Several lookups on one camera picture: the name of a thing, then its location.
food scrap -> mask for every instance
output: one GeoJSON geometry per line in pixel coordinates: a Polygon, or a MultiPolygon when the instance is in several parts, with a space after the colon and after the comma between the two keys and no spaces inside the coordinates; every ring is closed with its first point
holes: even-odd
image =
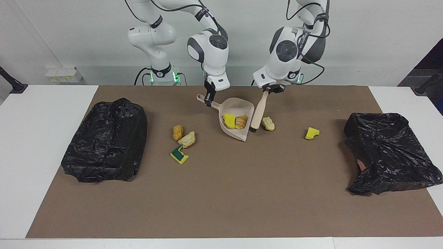
{"type": "Polygon", "coordinates": [[[235,118],[235,129],[244,129],[246,127],[246,121],[248,121],[248,116],[241,115],[235,118]]]}
{"type": "Polygon", "coordinates": [[[194,142],[195,142],[194,132],[190,132],[189,134],[187,134],[186,136],[184,136],[179,140],[179,144],[183,145],[184,149],[191,146],[194,142]]]}
{"type": "Polygon", "coordinates": [[[174,140],[178,141],[182,137],[183,137],[183,126],[181,126],[181,125],[174,126],[174,134],[173,134],[174,140]]]}
{"type": "Polygon", "coordinates": [[[272,119],[270,117],[264,117],[261,123],[268,131],[273,131],[276,128],[275,124],[272,122],[272,119]]]}

table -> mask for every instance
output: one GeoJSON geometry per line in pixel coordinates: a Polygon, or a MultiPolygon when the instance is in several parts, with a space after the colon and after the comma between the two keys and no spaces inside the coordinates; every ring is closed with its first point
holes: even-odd
{"type": "MultiPolygon", "coordinates": [[[[96,90],[97,86],[29,86],[0,106],[0,248],[432,248],[443,242],[443,237],[24,240],[96,90]],[[40,170],[30,171],[27,165],[40,170]],[[23,177],[17,181],[15,175],[23,177]]],[[[427,154],[442,170],[443,117],[432,103],[409,88],[370,90],[383,112],[397,112],[410,121],[427,154]]],[[[443,186],[428,191],[442,212],[443,186]]]]}

sponge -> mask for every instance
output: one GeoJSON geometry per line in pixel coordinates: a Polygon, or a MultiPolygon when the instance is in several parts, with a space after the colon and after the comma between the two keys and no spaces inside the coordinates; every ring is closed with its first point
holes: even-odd
{"type": "Polygon", "coordinates": [[[225,114],[225,115],[223,115],[223,120],[225,121],[225,124],[229,129],[235,128],[235,116],[234,115],[225,114]]]}
{"type": "Polygon", "coordinates": [[[178,148],[171,152],[172,158],[174,158],[179,164],[183,164],[189,158],[189,156],[180,151],[182,147],[183,145],[180,145],[178,148]]]}
{"type": "Polygon", "coordinates": [[[320,131],[317,130],[317,129],[314,129],[312,127],[309,127],[308,130],[307,130],[307,134],[306,134],[305,139],[306,140],[311,140],[311,139],[314,138],[314,136],[317,136],[317,135],[320,135],[320,131]]]}

white wall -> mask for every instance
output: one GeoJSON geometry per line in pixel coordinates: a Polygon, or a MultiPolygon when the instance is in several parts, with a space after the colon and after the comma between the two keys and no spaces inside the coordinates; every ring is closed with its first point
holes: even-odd
{"type": "MultiPolygon", "coordinates": [[[[233,85],[250,84],[252,72],[266,63],[276,29],[300,25],[285,20],[286,0],[204,2],[229,34],[233,85]]],[[[3,0],[0,7],[0,65],[23,82],[46,84],[45,66],[60,61],[77,66],[85,84],[131,84],[148,64],[128,42],[128,29],[140,23],[123,0],[3,0]]],[[[320,60],[326,72],[313,83],[396,86],[443,37],[442,13],[441,0],[331,0],[332,33],[320,60]]],[[[177,42],[166,47],[172,62],[188,83],[201,84],[199,64],[186,52],[187,38],[201,26],[188,13],[162,15],[177,29],[177,42]]],[[[303,68],[305,79],[318,71],[303,68]]],[[[0,84],[1,98],[7,85],[0,84]]]]}

plastic bag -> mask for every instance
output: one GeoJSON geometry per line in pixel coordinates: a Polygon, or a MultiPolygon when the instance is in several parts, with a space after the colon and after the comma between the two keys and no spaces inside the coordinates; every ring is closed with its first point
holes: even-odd
{"type": "Polygon", "coordinates": [[[125,98],[99,102],[72,138],[62,168],[84,183],[128,181],[140,167],[147,129],[141,106],[125,98]]]}
{"type": "Polygon", "coordinates": [[[361,171],[350,192],[379,195],[443,183],[442,173],[400,114],[353,113],[344,131],[361,171]]]}

